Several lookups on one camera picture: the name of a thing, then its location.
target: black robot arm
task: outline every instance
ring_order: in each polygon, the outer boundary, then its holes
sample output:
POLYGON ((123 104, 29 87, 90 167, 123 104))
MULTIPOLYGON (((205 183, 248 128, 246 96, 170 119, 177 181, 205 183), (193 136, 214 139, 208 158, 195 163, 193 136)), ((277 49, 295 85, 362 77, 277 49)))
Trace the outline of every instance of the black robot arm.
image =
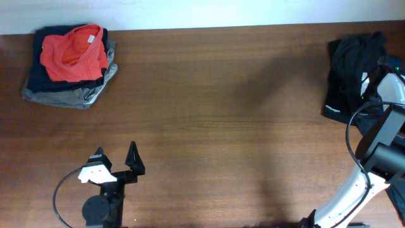
POLYGON ((125 164, 130 170, 111 174, 111 162, 99 148, 82 169, 79 175, 82 182, 100 186, 100 194, 90 197, 82 208, 87 228, 121 228, 125 185, 136 183, 137 177, 145 174, 145 166, 133 141, 125 164))

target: gray cloth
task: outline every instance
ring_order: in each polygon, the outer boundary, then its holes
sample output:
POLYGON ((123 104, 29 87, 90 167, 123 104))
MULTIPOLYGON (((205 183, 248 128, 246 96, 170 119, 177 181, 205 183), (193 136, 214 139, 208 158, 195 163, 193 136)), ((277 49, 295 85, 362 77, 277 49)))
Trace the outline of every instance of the gray cloth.
POLYGON ((22 89, 23 99, 27 101, 33 101, 41 103, 43 105, 51 105, 64 108, 78 108, 88 109, 96 101, 98 95, 103 91, 107 82, 115 75, 118 70, 118 66, 113 63, 115 54, 115 41, 107 41, 107 59, 108 69, 104 74, 104 84, 98 87, 88 89, 76 89, 74 91, 62 91, 62 92, 32 92, 27 89, 27 83, 25 83, 22 89))

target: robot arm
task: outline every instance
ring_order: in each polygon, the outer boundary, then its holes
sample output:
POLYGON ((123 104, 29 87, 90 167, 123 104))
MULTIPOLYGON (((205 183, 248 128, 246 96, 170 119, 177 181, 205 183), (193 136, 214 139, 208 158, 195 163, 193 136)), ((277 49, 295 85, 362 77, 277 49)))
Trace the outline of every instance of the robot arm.
POLYGON ((356 158, 370 177, 370 191, 365 174, 356 165, 330 201, 301 220, 300 228, 347 227, 372 197, 404 176, 405 150, 393 142, 404 122, 404 108, 388 108, 357 147, 356 158))
POLYGON ((125 185, 136 183, 137 176, 145 174, 145 166, 133 141, 125 164, 130 170, 111 173, 111 162, 101 148, 87 160, 78 178, 82 183, 90 181, 100 186, 100 194, 84 203, 82 214, 86 227, 121 228, 125 185))

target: cable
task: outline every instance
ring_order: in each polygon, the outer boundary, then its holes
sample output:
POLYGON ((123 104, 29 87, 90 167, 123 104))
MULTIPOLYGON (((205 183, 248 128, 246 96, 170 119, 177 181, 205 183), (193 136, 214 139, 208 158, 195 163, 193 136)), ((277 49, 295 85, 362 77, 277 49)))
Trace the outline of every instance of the cable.
POLYGON ((70 225, 68 225, 61 217, 61 215, 58 213, 58 210, 56 209, 56 193, 58 192, 59 187, 64 183, 65 180, 67 180, 69 177, 71 177, 73 174, 79 172, 82 170, 83 167, 80 167, 72 172, 70 172, 70 174, 66 175, 66 177, 64 177, 59 184, 56 186, 55 191, 53 192, 53 198, 52 198, 52 204, 53 204, 53 211, 55 212, 57 218, 62 222, 63 225, 65 225, 68 228, 73 228, 70 225))
POLYGON ((366 103, 363 106, 361 106, 360 108, 358 108, 353 114, 352 117, 350 118, 349 123, 347 124, 346 127, 346 145, 347 145, 347 149, 349 150, 350 155, 352 156, 354 162, 356 162, 357 166, 360 168, 361 172, 364 173, 364 175, 366 176, 367 179, 367 188, 366 188, 366 192, 364 193, 363 197, 360 199, 359 203, 356 204, 356 206, 354 206, 354 208, 345 216, 342 218, 341 221, 339 221, 338 223, 336 223, 334 226, 332 226, 331 228, 337 227, 338 225, 340 225, 341 223, 343 223, 348 217, 350 217, 350 215, 363 203, 363 201, 366 199, 368 193, 370 192, 370 189, 372 188, 371 186, 371 180, 370 177, 368 176, 367 171, 365 170, 365 168, 362 166, 362 164, 360 163, 360 161, 356 158, 356 155, 354 155, 352 147, 350 146, 350 126, 352 124, 352 121, 354 120, 354 118, 356 117, 356 115, 363 109, 365 108, 369 108, 369 107, 374 107, 374 106, 380 106, 380 105, 392 105, 392 106, 399 106, 402 108, 405 108, 405 104, 401 104, 401 103, 396 103, 396 102, 390 102, 390 101, 382 101, 382 102, 377 102, 377 103, 366 103))

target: black cloth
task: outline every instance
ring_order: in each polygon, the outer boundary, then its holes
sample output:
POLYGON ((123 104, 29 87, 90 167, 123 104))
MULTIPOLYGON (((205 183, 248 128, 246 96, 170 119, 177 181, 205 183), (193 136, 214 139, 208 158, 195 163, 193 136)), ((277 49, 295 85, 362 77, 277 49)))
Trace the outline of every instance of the black cloth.
POLYGON ((383 46, 385 41, 382 32, 375 32, 347 36, 328 43, 332 68, 323 110, 325 117, 346 124, 351 113, 363 104, 360 95, 363 72, 371 72, 379 58, 387 55, 383 46))
POLYGON ((351 112, 363 104, 363 72, 370 73, 378 60, 387 55, 383 46, 386 41, 382 32, 343 37, 332 56, 333 72, 341 81, 340 90, 345 91, 351 112))
MULTIPOLYGON (((47 72, 45 67, 40 62, 40 56, 42 51, 42 42, 47 35, 65 35, 72 29, 80 27, 83 25, 63 25, 63 26, 52 26, 44 27, 37 30, 34 34, 33 43, 33 59, 32 67, 30 71, 30 77, 27 82, 27 88, 32 92, 60 92, 60 91, 70 91, 80 88, 94 88, 104 84, 104 73, 107 69, 101 69, 102 77, 97 80, 83 80, 80 82, 53 82, 47 72)), ((104 44, 104 51, 107 54, 107 38, 108 31, 104 28, 102 42, 104 44)))

